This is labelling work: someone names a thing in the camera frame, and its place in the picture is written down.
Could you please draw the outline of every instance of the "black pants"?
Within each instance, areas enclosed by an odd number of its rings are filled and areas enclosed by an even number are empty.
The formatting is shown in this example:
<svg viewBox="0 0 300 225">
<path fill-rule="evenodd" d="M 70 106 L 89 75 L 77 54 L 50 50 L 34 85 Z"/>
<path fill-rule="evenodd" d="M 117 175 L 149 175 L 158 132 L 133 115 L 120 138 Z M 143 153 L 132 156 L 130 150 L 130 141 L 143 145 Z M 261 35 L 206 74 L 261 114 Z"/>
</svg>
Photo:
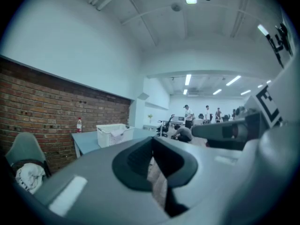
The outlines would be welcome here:
<svg viewBox="0 0 300 225">
<path fill-rule="evenodd" d="M 191 128 L 193 125 L 193 121 L 186 121 L 186 128 Z"/>
<path fill-rule="evenodd" d="M 179 135 L 179 136 L 178 136 L 178 141 L 187 143 L 187 142 L 190 142 L 191 140 L 190 140 L 187 136 Z"/>
</svg>

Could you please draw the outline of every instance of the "blue table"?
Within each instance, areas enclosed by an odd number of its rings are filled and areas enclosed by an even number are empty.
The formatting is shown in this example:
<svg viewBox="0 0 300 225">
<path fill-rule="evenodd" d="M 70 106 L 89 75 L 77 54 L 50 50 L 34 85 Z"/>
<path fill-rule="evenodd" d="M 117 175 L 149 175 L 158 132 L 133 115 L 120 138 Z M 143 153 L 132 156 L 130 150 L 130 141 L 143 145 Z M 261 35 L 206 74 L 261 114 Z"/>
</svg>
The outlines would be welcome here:
<svg viewBox="0 0 300 225">
<path fill-rule="evenodd" d="M 145 138 L 155 135 L 156 132 L 134 128 L 133 139 Z M 86 133 L 72 133 L 72 137 L 74 139 L 77 158 L 80 157 L 81 153 L 84 155 L 88 152 L 100 149 L 100 146 L 98 145 L 97 131 Z"/>
</svg>

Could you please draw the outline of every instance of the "green chair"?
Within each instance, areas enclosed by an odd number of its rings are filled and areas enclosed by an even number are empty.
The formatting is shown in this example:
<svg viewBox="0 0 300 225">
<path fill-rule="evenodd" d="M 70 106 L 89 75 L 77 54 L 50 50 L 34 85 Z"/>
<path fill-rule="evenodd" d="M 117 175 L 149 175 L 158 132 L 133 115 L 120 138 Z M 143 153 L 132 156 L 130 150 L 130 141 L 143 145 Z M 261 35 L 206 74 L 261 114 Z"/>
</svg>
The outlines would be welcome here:
<svg viewBox="0 0 300 225">
<path fill-rule="evenodd" d="M 10 166 L 20 161 L 38 161 L 42 164 L 46 176 L 51 176 L 46 157 L 41 150 L 37 139 L 31 133 L 19 133 L 14 140 L 13 146 L 5 157 Z"/>
</svg>

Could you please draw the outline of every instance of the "white shirt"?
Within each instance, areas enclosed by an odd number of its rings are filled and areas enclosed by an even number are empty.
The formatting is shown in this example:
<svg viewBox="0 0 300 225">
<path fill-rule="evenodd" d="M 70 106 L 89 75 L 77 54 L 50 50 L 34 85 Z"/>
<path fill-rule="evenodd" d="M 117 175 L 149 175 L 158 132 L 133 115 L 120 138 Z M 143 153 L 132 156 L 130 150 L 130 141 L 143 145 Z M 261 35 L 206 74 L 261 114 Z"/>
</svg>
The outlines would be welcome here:
<svg viewBox="0 0 300 225">
<path fill-rule="evenodd" d="M 192 121 L 193 120 L 193 111 L 192 109 L 186 110 L 186 121 Z"/>
<path fill-rule="evenodd" d="M 205 114 L 205 116 L 206 116 L 206 120 L 210 120 L 210 110 L 207 110 L 206 109 L 206 114 Z"/>
</svg>

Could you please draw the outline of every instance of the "potted plant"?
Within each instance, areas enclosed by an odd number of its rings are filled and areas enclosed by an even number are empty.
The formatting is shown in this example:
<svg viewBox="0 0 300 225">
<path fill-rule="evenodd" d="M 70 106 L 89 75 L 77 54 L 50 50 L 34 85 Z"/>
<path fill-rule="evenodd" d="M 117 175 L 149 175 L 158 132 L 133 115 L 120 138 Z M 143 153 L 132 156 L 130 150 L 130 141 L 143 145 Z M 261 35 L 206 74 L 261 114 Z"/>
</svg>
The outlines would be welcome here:
<svg viewBox="0 0 300 225">
<path fill-rule="evenodd" d="M 152 119 L 152 117 L 153 117 L 153 115 L 152 115 L 152 114 L 149 114 L 149 115 L 148 115 L 148 118 L 150 119 L 150 120 L 149 120 L 149 122 L 150 122 L 150 123 L 151 123 L 151 119 Z"/>
</svg>

